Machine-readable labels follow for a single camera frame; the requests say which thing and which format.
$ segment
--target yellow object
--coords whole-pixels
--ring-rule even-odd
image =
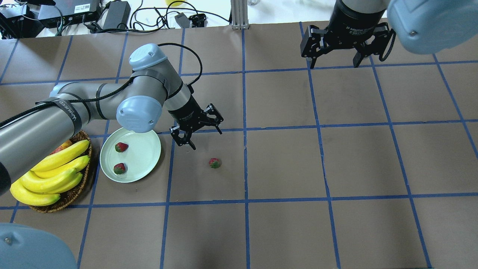
[[[35,206],[45,206],[56,203],[60,199],[60,194],[58,193],[35,193],[26,189],[20,182],[20,180],[15,181],[10,186],[11,194],[18,201]]]
[[[69,183],[74,178],[75,174],[76,170],[70,168],[54,177],[42,179],[36,176],[33,172],[28,171],[18,180],[25,188],[31,191],[51,192]]]
[[[71,162],[67,163],[67,164],[64,164],[60,167],[57,167],[55,169],[52,169],[52,170],[48,170],[48,171],[38,171],[38,172],[35,172],[35,174],[42,178],[42,179],[47,179],[47,178],[51,178],[51,177],[54,177],[56,175],[58,175],[59,173],[65,171],[65,170],[68,170],[70,168],[74,168],[75,171],[78,173],[79,171],[81,171],[83,168],[85,168],[89,162],[89,156],[88,155],[84,155],[84,156],[81,156],[81,157],[78,157],[74,160],[72,160]]]
[[[55,169],[82,154],[89,146],[88,140],[81,140],[55,154],[48,155],[41,160],[31,170],[34,172],[43,172]]]
[[[172,2],[176,1],[176,0],[164,0],[166,2],[166,5],[169,6]],[[177,2],[177,3],[174,3],[171,5],[171,7],[177,7],[177,6],[180,6],[182,3],[181,2]]]
[[[68,182],[66,185],[63,185],[62,187],[60,187],[58,189],[55,189],[51,192],[53,192],[53,193],[63,193],[65,191],[68,191],[71,188],[73,188],[74,186],[78,185],[78,183],[80,183],[82,177],[83,177],[82,173],[76,173],[75,176],[73,177],[73,179],[70,182]]]

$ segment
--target white plate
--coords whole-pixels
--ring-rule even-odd
[[[128,144],[128,149],[117,152],[115,145],[118,142]],[[153,130],[147,133],[135,133],[120,128],[106,140],[99,154],[101,170],[110,179],[129,183],[145,177],[159,161],[161,142]],[[126,172],[115,174],[113,168],[118,163],[124,163]]]

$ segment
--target wicker basket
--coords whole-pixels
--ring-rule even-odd
[[[80,183],[78,183],[78,185],[76,185],[74,188],[61,193],[60,199],[56,203],[51,205],[46,205],[46,206],[30,205],[31,209],[41,213],[51,213],[51,212],[62,210],[66,208],[67,206],[71,205],[78,197],[80,197],[80,195],[83,193],[85,189],[88,189],[88,187],[91,187],[90,183],[93,180],[90,175],[94,174],[94,171],[91,171],[90,169],[90,165],[92,162],[91,153],[93,151],[93,147],[91,145],[91,139],[83,130],[81,130],[78,134],[70,138],[71,142],[73,143],[81,141],[81,140],[85,140],[85,139],[87,139],[90,142],[90,144],[88,146],[88,149],[84,153],[82,153],[80,156],[88,155],[90,157],[90,162],[87,164],[87,166],[83,170],[81,170],[81,172],[83,173],[83,178],[81,179]]]

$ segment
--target robotic arm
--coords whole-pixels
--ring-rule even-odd
[[[385,10],[394,29],[386,22],[379,23]],[[325,29],[309,26],[300,47],[310,68],[323,54],[355,48],[352,62],[358,67],[372,54],[385,61],[396,35],[408,51],[431,54],[461,44],[477,33],[476,0],[337,0],[329,25]]]
[[[158,45],[138,48],[131,54],[130,64],[133,74],[122,86],[58,84],[50,98],[39,102],[31,112],[0,126],[0,194],[59,142],[94,119],[117,119],[124,128],[145,133],[156,125],[164,106],[178,123],[170,132],[179,146],[188,144],[196,149],[191,136],[203,126],[215,126],[221,134],[221,114],[213,104],[205,110],[199,107],[191,83],[181,80]]]

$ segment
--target white label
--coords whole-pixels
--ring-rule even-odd
[[[85,12],[85,11],[89,11],[89,6],[90,6],[90,4],[75,6],[75,14]]]

